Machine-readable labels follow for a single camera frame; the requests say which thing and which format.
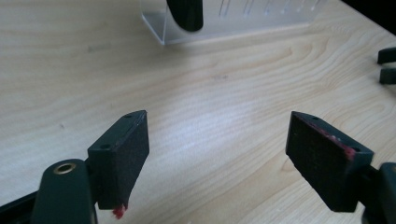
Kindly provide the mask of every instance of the wood grain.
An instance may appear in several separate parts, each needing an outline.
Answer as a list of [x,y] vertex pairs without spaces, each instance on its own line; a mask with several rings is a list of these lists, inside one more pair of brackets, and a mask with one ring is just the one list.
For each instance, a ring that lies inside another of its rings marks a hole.
[[146,109],[150,154],[117,223],[360,223],[286,156],[290,111],[371,148],[375,167],[396,161],[396,89],[375,63],[395,45],[336,0],[308,26],[168,47],[136,0],[0,1],[0,204]]

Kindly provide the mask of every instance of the screw hole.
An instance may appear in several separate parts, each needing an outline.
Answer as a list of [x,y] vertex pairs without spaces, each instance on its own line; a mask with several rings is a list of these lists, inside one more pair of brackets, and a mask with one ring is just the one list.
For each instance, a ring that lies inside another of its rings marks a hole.
[[53,173],[55,173],[56,175],[65,175],[67,173],[70,173],[74,169],[76,169],[76,165],[74,163],[64,163],[57,166],[53,170]]

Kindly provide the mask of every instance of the red material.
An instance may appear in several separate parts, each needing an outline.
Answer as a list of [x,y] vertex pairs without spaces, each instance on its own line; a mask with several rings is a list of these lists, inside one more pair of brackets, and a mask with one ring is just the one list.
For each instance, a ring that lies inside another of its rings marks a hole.
[[116,216],[116,219],[122,218],[123,214],[125,213],[127,207],[123,204],[113,210],[113,214]]
[[338,145],[339,147],[344,149],[344,153],[346,155],[346,158],[349,161],[353,161],[355,158],[355,154],[356,154],[356,150],[352,147],[349,147],[345,144],[343,144],[341,142],[341,139],[337,138],[334,135],[330,135],[328,132],[326,132],[325,130],[319,128],[317,125],[315,124],[310,124],[311,127],[315,128],[318,132],[320,132],[321,134],[323,134],[324,136],[326,136],[327,138],[329,138],[331,141],[333,141],[336,145]]
[[354,157],[355,157],[355,154],[356,154],[355,149],[353,149],[352,147],[344,146],[344,151],[345,151],[345,153],[346,153],[346,158],[347,158],[349,161],[353,161],[353,159],[354,159]]

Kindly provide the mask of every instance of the acrylic holder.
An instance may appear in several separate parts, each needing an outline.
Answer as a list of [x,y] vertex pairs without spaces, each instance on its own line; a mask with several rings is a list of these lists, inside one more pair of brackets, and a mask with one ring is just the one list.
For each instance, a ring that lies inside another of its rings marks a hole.
[[311,22],[326,0],[203,0],[204,26],[187,32],[174,21],[166,0],[140,0],[142,16],[163,44]]

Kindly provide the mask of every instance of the black plastic part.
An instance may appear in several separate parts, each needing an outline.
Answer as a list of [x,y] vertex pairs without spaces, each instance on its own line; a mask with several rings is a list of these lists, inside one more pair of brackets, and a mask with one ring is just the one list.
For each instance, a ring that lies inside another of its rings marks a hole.
[[383,63],[395,63],[396,62],[396,48],[381,49],[378,52],[378,62]]
[[374,152],[317,117],[292,112],[286,153],[294,166],[334,212],[354,212],[359,170]]
[[36,192],[0,207],[0,223],[27,224],[35,205]]
[[166,0],[177,25],[196,32],[204,26],[203,0]]
[[396,84],[396,68],[383,68],[379,76],[379,83],[386,85]]
[[396,223],[396,163],[386,162],[379,168],[379,201],[388,223]]
[[363,216],[361,216],[361,223],[362,224],[388,224],[384,218],[373,215],[368,209],[364,209]]
[[44,172],[31,223],[97,223],[84,161],[60,161]]
[[121,117],[90,148],[87,163],[100,209],[128,206],[129,197],[149,155],[147,112]]
[[378,198],[379,172],[372,166],[356,173],[359,181],[358,199],[366,207],[366,219],[373,223],[385,222],[384,211]]

